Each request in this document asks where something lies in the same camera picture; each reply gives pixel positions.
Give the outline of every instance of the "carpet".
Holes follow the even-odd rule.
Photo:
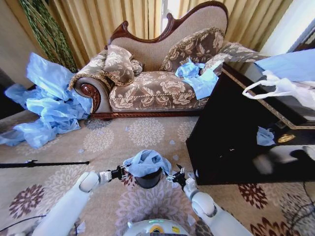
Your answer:
[[[3,132],[36,116],[28,111],[0,121]],[[21,143],[15,147],[0,146],[1,163],[71,162],[89,160],[90,165],[2,169],[0,172],[0,229],[20,220],[45,214],[85,171],[115,169],[125,159],[143,149],[154,149],[167,158],[173,169],[176,163],[193,176],[185,140],[196,123],[196,117],[119,118],[111,121],[80,121],[82,129],[59,135],[40,149]],[[300,220],[289,228],[296,211],[310,203],[303,183],[233,184],[200,186],[215,202],[230,212],[255,236],[314,236],[315,216]],[[315,183],[306,183],[315,198]],[[303,208],[295,219],[309,208]],[[190,225],[191,216],[195,223]],[[127,221],[167,218],[179,222],[191,235],[210,236],[209,228],[193,213],[181,188],[162,178],[152,189],[142,189],[129,177],[113,180],[97,189],[78,224],[85,222],[82,236],[120,236]],[[0,236],[23,231],[38,219],[9,228]]]

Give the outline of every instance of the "sofa backrest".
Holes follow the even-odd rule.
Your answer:
[[[217,1],[199,4],[181,19],[174,19],[170,13],[167,18],[168,24],[158,38],[145,40],[135,37],[128,31],[128,22],[125,21],[117,27],[108,44],[130,51],[135,59],[145,64],[144,71],[157,71],[169,49],[178,41],[209,27],[226,32],[228,23],[227,9]]]

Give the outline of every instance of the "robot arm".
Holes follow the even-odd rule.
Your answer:
[[[178,167],[181,171],[167,179],[181,185],[191,201],[193,211],[209,226],[214,236],[252,236],[230,213],[219,207],[209,194],[200,192],[194,179],[185,179],[184,168]]]
[[[75,185],[58,201],[48,215],[36,227],[33,236],[66,236],[78,219],[90,195],[97,187],[114,178],[125,177],[125,166],[118,166],[114,171],[85,172]]]
[[[75,185],[50,210],[33,232],[33,236],[66,236],[97,187],[114,178],[123,179],[125,166],[118,166],[114,171],[100,173],[85,172]],[[185,179],[184,169],[167,179],[178,182],[186,196],[191,200],[194,212],[209,226],[214,236],[251,236],[232,215],[219,207],[206,193],[200,192],[195,180]]]

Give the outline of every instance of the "black pole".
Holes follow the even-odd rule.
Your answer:
[[[0,164],[0,169],[3,168],[22,168],[22,167],[36,167],[36,166],[64,166],[64,165],[89,165],[89,161],[85,162],[47,162],[47,163],[36,163],[37,160],[29,160],[25,163],[7,163]]]

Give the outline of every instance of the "black cable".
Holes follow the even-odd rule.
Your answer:
[[[296,213],[293,215],[292,220],[291,220],[291,227],[290,227],[291,233],[293,233],[292,230],[293,230],[294,226],[295,226],[298,222],[300,222],[301,220],[303,220],[304,218],[310,216],[311,214],[313,214],[313,213],[315,212],[315,205],[314,205],[315,201],[312,200],[312,198],[310,197],[309,193],[307,192],[305,182],[303,182],[303,188],[304,188],[304,191],[305,191],[306,195],[308,196],[308,198],[309,198],[309,200],[310,200],[311,203],[305,204],[305,205],[301,206],[301,207],[296,211]],[[302,216],[299,217],[296,221],[294,221],[294,219],[297,217],[297,215],[298,215],[298,213],[300,212],[300,210],[301,210],[302,208],[304,208],[304,207],[309,207],[309,206],[313,206],[313,210],[311,210],[311,212],[309,212],[309,213],[307,213],[307,214],[305,214],[305,215],[302,215]]]
[[[16,223],[14,223],[14,224],[12,224],[12,225],[9,225],[8,227],[5,227],[4,229],[0,230],[0,233],[1,233],[2,231],[5,231],[5,230],[11,228],[12,226],[17,225],[17,224],[20,224],[20,223],[22,223],[22,222],[24,222],[24,221],[32,220],[32,219],[40,218],[40,217],[45,217],[45,216],[46,216],[46,215],[39,215],[39,216],[31,217],[31,218],[26,218],[26,219],[24,219],[24,220],[20,220],[19,222],[16,222]]]

